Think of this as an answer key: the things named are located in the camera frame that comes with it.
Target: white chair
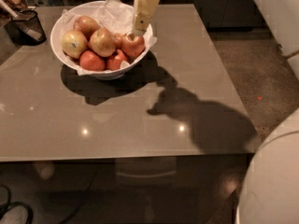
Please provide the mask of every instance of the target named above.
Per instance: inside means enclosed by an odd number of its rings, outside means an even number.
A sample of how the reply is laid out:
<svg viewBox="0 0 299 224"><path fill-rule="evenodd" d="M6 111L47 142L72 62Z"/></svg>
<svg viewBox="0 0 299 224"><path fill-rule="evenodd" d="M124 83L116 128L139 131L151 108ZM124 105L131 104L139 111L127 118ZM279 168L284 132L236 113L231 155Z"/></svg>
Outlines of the white chair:
<svg viewBox="0 0 299 224"><path fill-rule="evenodd" d="M247 170L235 224L299 223L299 110L262 143Z"/></svg>

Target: white bowl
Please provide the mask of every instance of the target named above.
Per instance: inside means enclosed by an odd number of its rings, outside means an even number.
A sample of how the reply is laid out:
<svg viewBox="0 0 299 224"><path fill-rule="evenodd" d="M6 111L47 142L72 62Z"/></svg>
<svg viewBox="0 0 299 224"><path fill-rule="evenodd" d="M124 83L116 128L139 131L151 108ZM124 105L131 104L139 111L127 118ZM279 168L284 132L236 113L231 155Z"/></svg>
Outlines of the white bowl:
<svg viewBox="0 0 299 224"><path fill-rule="evenodd" d="M68 67L77 70L79 76L89 75L103 80L122 77L127 71L131 70L148 53L150 47L156 43L157 38L153 36L150 25L147 32L144 33L146 49L132 63L129 64L123 62L121 64L121 69L117 71L106 70L95 72L84 70L79 66L78 60L74 60L65 55L61 46L63 34L67 30L72 29L74 19L80 15L87 15L95 18L113 33L125 33L132 30L134 8L121 3L120 1L96 1L74 7L65 12L62 17L56 21L50 34L51 48L56 57ZM113 21L111 16L115 16L117 19Z"/></svg>

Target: table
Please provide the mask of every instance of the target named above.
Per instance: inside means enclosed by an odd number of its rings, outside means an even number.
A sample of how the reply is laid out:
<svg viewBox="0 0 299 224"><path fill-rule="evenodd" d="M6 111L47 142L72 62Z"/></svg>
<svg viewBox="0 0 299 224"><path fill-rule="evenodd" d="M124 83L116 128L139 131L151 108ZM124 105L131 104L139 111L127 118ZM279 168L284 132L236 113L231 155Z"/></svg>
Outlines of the table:
<svg viewBox="0 0 299 224"><path fill-rule="evenodd" d="M50 31L64 8L38 7L48 40L0 60L0 161L253 153L261 144L193 5L159 6L157 44L113 81L79 77L54 56Z"/></svg>

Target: concrete floor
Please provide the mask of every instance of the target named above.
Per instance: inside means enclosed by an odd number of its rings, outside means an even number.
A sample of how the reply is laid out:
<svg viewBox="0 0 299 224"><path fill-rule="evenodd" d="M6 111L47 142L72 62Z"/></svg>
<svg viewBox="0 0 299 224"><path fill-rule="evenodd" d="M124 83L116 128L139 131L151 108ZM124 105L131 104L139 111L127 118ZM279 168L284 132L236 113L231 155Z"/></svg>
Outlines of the concrete floor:
<svg viewBox="0 0 299 224"><path fill-rule="evenodd" d="M299 107L299 82L267 29L210 33L262 140Z"/></svg>
<svg viewBox="0 0 299 224"><path fill-rule="evenodd" d="M264 140L299 107L298 80L268 31L210 35ZM138 185L134 179L130 185L124 184L113 160L55 162L56 172L50 180L41 180L30 162L1 163L0 184L9 187L12 202L33 208L35 224L231 224L251 158L179 157L173 166L175 174L158 185ZM93 184L86 190L95 172ZM5 190L0 189L0 204L6 198ZM76 214L69 222L61 222L73 211ZM0 224L22 224L25 218L24 210L16 208Z"/></svg>

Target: bowl of apples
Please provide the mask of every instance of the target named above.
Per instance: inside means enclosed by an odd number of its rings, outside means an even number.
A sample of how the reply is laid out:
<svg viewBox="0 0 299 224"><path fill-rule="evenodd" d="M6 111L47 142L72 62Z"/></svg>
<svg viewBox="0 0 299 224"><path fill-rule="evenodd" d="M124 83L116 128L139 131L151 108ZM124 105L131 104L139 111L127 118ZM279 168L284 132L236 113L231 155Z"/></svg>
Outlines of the bowl of apples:
<svg viewBox="0 0 299 224"><path fill-rule="evenodd" d="M79 76L122 77L156 43L151 25L133 31L134 8L120 0L95 1L64 11L54 24L50 45L55 56Z"/></svg>

